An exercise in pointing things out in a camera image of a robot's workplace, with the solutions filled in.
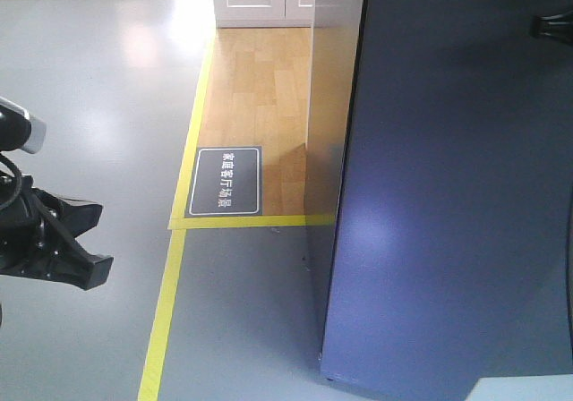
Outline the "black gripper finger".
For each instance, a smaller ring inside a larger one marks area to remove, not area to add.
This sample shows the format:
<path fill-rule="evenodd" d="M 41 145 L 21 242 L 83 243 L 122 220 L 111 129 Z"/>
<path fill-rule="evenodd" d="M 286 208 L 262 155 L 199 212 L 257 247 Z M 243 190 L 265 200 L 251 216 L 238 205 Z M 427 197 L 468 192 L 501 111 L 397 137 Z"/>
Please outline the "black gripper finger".
<path fill-rule="evenodd" d="M 530 36 L 548 38 L 560 43 L 571 43 L 573 40 L 572 17 L 571 8 L 563 13 L 535 15 L 531 20 Z"/>

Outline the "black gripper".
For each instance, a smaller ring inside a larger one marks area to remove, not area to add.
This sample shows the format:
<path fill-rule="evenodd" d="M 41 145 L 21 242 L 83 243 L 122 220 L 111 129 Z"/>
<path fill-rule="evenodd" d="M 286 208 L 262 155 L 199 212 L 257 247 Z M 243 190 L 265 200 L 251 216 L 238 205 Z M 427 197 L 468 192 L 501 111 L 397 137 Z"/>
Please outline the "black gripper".
<path fill-rule="evenodd" d="M 47 225 L 39 204 L 59 222 Z M 114 258 L 91 254 L 76 240 L 98 225 L 103 206 L 51 194 L 25 175 L 17 198 L 1 211 L 1 274 L 46 278 L 90 290 L 107 282 Z"/>

